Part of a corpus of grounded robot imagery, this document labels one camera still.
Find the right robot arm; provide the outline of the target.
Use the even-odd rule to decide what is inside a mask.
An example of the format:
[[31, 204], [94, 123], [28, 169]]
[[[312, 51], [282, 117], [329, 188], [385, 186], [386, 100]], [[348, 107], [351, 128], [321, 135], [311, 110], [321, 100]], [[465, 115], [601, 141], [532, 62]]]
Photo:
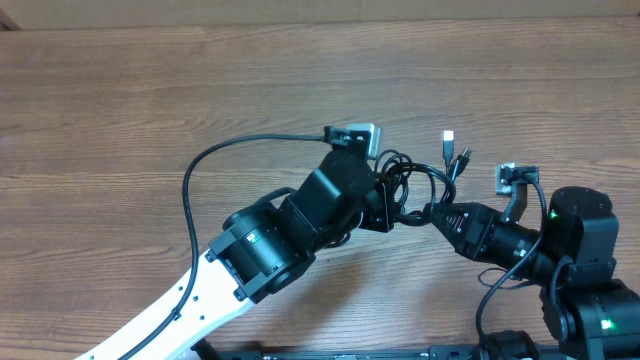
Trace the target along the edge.
[[438, 205], [431, 215], [456, 253], [540, 286], [543, 319], [561, 353], [638, 357], [639, 296], [613, 276], [619, 222], [609, 197], [560, 188], [543, 219], [543, 229], [528, 229], [474, 202]]

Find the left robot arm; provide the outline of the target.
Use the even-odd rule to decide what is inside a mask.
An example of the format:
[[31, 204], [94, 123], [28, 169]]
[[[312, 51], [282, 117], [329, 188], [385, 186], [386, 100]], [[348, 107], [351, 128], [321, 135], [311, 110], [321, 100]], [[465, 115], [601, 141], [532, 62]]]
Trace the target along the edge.
[[386, 232], [394, 180], [333, 150], [297, 190], [232, 214], [196, 269], [93, 349], [87, 359], [187, 359], [196, 344], [301, 277], [317, 251], [357, 228]]

